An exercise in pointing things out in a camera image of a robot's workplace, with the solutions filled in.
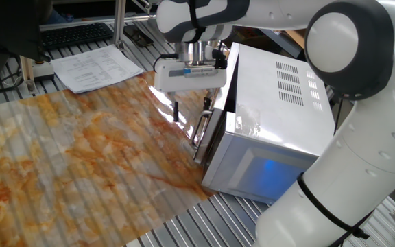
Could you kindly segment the white Franka Hand gripper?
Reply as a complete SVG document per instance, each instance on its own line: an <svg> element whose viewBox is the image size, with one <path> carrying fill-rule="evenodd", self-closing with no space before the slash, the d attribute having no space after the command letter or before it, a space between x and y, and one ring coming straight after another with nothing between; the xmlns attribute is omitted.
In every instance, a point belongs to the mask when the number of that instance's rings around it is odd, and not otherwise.
<svg viewBox="0 0 395 247"><path fill-rule="evenodd" d="M180 60L161 56L154 63L154 86L158 91L169 93L199 89L219 88L226 83L227 59ZM204 98L203 110L211 109L212 100ZM173 121L179 122L179 105L173 103Z"/></svg>

